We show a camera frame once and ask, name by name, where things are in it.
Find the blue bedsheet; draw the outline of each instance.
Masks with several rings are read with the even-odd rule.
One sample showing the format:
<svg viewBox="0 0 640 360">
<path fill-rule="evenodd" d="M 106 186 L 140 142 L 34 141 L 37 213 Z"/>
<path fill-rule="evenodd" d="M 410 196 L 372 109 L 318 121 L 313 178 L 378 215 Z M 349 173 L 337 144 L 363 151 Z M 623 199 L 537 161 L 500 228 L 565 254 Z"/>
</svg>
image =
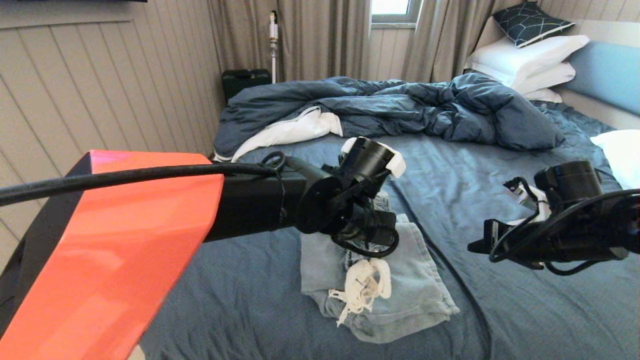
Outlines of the blue bedsheet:
<svg viewBox="0 0 640 360">
<path fill-rule="evenodd" d="M 591 160 L 605 191 L 619 189 L 589 136 L 611 130 L 562 104 L 539 103 L 566 141 L 552 151 L 449 143 L 424 134 L 380 138 L 408 170 L 384 187 L 427 241 L 461 312 L 392 343 L 358 341 L 300 293 L 294 229 L 207 243 L 167 296 L 141 340 L 147 359 L 637 359 L 638 258 L 598 264 L 570 277 L 491 264 L 467 251 L 483 220 L 522 218 L 502 182 L 566 161 Z M 336 164 L 336 136 L 261 149 Z"/>
</svg>

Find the wall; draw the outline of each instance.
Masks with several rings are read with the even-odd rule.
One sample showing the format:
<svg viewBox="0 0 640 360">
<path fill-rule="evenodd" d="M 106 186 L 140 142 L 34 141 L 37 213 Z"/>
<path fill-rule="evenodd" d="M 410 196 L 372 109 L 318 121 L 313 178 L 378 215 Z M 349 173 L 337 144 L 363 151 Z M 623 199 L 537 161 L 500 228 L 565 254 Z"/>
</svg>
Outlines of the wall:
<svg viewBox="0 0 640 360">
<path fill-rule="evenodd" d="M 562 19 L 640 22 L 638 0 L 541 0 L 539 6 Z"/>
<path fill-rule="evenodd" d="M 542 10 L 563 19 L 640 22 L 638 0 L 540 0 Z M 371 80 L 399 79 L 413 29 L 371 29 Z"/>
<path fill-rule="evenodd" d="M 371 29 L 369 79 L 400 79 L 413 29 Z"/>
<path fill-rule="evenodd" d="M 131 6 L 132 22 L 0 29 L 0 187 L 62 176 L 89 149 L 212 151 L 207 1 Z M 0 269 L 42 204 L 0 208 Z"/>
</svg>

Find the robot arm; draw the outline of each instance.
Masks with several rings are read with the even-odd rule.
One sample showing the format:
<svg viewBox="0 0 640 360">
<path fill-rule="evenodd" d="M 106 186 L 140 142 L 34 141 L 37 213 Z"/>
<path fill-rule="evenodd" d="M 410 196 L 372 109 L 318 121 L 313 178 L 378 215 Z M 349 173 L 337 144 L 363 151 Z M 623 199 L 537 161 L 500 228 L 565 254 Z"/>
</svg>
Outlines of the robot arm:
<svg viewBox="0 0 640 360">
<path fill-rule="evenodd" d="M 504 186 L 520 204 L 535 210 L 523 220 L 484 222 L 484 238 L 469 251 L 489 254 L 491 262 L 512 260 L 528 268 L 546 267 L 572 275 L 607 260 L 640 252 L 638 194 L 640 190 L 602 193 L 588 161 L 574 161 L 539 171 L 536 186 L 517 177 Z M 585 261 L 571 270 L 552 262 Z"/>
<path fill-rule="evenodd" d="M 397 246 L 395 214 L 373 209 L 371 199 L 389 174 L 404 172 L 399 152 L 361 137 L 345 143 L 337 167 L 318 168 L 282 153 L 262 162 L 279 169 L 278 176 L 225 176 L 218 216 L 205 241 L 294 226 L 306 234 L 329 234 L 336 244 L 372 258 Z M 388 249 L 362 250 L 351 243 L 358 240 Z"/>
</svg>

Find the window frame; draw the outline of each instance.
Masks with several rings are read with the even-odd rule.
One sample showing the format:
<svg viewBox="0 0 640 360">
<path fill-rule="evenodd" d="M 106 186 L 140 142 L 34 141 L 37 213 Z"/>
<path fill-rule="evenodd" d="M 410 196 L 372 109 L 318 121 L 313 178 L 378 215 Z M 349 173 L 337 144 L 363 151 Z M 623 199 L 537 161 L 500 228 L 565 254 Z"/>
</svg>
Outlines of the window frame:
<svg viewBox="0 0 640 360">
<path fill-rule="evenodd" d="M 421 0 L 409 0 L 406 14 L 389 13 L 389 14 L 372 14 L 371 24 L 413 24 L 415 27 L 420 14 Z"/>
</svg>

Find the geometric pattern pillow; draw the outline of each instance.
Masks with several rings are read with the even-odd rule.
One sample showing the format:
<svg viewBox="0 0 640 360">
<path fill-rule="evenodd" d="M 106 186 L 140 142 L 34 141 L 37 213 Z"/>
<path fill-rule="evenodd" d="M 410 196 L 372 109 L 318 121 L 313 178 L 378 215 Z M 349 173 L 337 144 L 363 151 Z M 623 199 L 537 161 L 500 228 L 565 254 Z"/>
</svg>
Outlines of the geometric pattern pillow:
<svg viewBox="0 0 640 360">
<path fill-rule="evenodd" d="M 575 25 L 563 19 L 547 15 L 535 2 L 526 2 L 493 14 L 507 36 L 516 47 L 533 44 L 547 37 L 560 35 L 563 29 Z"/>
</svg>

